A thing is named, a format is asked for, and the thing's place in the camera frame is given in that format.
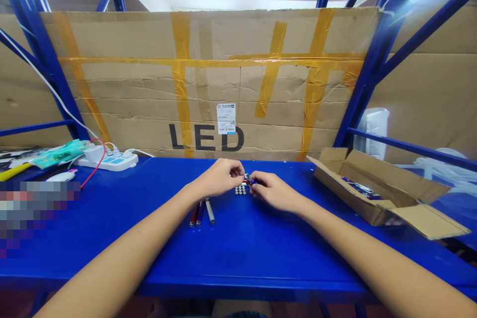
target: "blue metal rack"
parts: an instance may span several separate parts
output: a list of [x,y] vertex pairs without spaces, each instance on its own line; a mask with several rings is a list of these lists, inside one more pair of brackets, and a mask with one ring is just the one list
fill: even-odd
[[[22,26],[25,36],[30,44],[33,55],[18,45],[10,37],[0,34],[0,41],[14,51],[19,52],[11,46],[7,38],[13,41],[16,46],[28,57],[37,69],[45,76],[48,82],[59,94],[67,109],[79,120],[80,112],[73,99],[71,91],[66,82],[61,66],[57,60],[55,51],[48,37],[48,33],[43,25],[39,12],[50,11],[47,0],[9,0],[15,10],[16,16]],[[113,0],[117,11],[125,11],[124,0]],[[346,7],[353,7],[357,0],[348,0]],[[368,54],[366,56],[363,69],[357,80],[356,87],[351,96],[348,108],[343,117],[340,129],[334,142],[335,147],[351,146],[355,135],[363,136],[385,143],[397,148],[401,148],[422,156],[441,160],[466,169],[477,171],[477,162],[446,155],[435,150],[423,148],[414,144],[401,142],[391,138],[371,135],[357,130],[359,121],[363,116],[375,86],[383,80],[396,66],[398,66],[410,53],[431,36],[445,21],[447,21],[457,10],[459,10],[469,0],[449,0],[416,34],[411,37],[391,59],[387,60],[393,43],[398,35],[399,29],[404,22],[404,16],[394,20],[393,13],[398,13],[409,0],[377,0],[376,5],[383,7],[386,3],[386,11],[383,13],[378,24],[376,33],[372,39]],[[100,0],[97,11],[105,11],[110,0]],[[318,0],[317,7],[326,7],[328,0]],[[37,124],[0,131],[0,137],[17,133],[24,133],[45,128],[52,128],[66,125],[73,138],[89,139],[87,131],[78,123],[73,121],[64,112],[61,106],[58,108],[63,116],[62,121]]]

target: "power strip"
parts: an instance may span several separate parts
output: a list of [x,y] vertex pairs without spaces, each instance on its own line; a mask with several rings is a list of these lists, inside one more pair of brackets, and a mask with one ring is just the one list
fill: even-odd
[[[99,160],[103,156],[103,146],[91,146],[91,148],[84,151],[84,157],[76,159],[74,165],[96,167]],[[131,167],[135,167],[139,158],[136,154],[131,154],[130,157],[125,158],[124,153],[118,152],[109,155],[103,159],[99,165],[99,169],[109,171],[123,171]]]

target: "hand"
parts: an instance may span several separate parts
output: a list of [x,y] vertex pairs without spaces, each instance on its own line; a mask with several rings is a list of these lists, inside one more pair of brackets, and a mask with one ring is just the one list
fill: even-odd
[[238,160],[217,159],[200,177],[191,185],[200,196],[200,199],[219,196],[228,190],[239,186],[243,182],[245,170]]
[[297,213],[300,204],[308,200],[305,196],[297,193],[276,174],[254,171],[250,176],[262,181],[266,186],[254,184],[250,193],[254,197],[260,195],[275,209]]

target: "blue table surface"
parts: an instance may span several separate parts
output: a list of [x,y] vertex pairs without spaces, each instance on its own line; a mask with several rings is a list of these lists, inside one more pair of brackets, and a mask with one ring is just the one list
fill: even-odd
[[[422,169],[408,170],[420,176],[424,175],[424,170]],[[432,179],[442,184],[453,186],[452,183],[437,176],[433,176]],[[456,239],[477,251],[477,198],[464,193],[450,193],[432,203],[432,206],[470,229],[472,231],[470,234],[458,236]]]
[[[206,170],[210,159],[140,158],[123,172],[98,170],[46,229],[0,259],[0,287],[58,289],[135,223]],[[477,270],[411,227],[373,227],[314,176],[304,162],[243,161],[274,172],[301,194],[395,248],[464,294],[477,298]],[[83,182],[91,168],[79,167]],[[188,215],[139,288],[168,297],[372,301],[364,282],[311,227],[249,194],[212,198],[216,225],[188,227]]]

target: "plastic bag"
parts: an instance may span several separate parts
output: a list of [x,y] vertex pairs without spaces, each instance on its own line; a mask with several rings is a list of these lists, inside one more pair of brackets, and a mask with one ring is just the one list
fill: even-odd
[[[358,130],[387,137],[388,118],[389,111],[385,108],[366,109],[359,122]],[[354,136],[353,148],[379,160],[384,160],[386,154],[386,144],[361,136]]]
[[[436,150],[441,153],[467,159],[464,154],[454,149],[438,148]],[[431,158],[417,158],[414,161],[414,165],[424,169],[424,177],[426,179],[432,180],[432,176],[435,175],[453,184],[454,187],[449,190],[449,193],[466,193],[477,197],[477,185],[471,183],[477,182],[477,172]]]

